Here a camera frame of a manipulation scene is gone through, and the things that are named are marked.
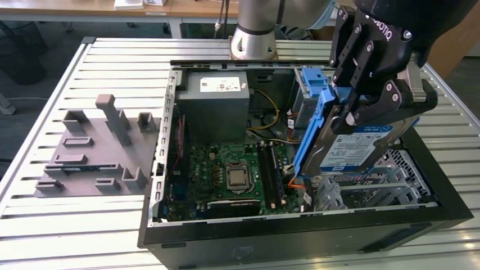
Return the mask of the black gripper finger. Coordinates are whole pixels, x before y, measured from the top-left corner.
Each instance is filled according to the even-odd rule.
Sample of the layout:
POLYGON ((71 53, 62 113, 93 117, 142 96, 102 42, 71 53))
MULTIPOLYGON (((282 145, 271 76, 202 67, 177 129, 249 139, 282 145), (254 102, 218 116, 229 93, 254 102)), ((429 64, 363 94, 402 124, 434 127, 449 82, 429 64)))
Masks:
POLYGON ((438 96, 430 84, 421 79, 419 68, 409 60, 397 77, 382 85, 365 85, 371 94, 351 89, 338 119, 331 123, 334 134, 350 134, 366 125, 389 125, 407 118, 415 118, 431 110, 438 96))
POLYGON ((329 65, 331 82, 338 87, 370 88, 377 31, 374 22, 359 10, 339 6, 331 40, 329 65))

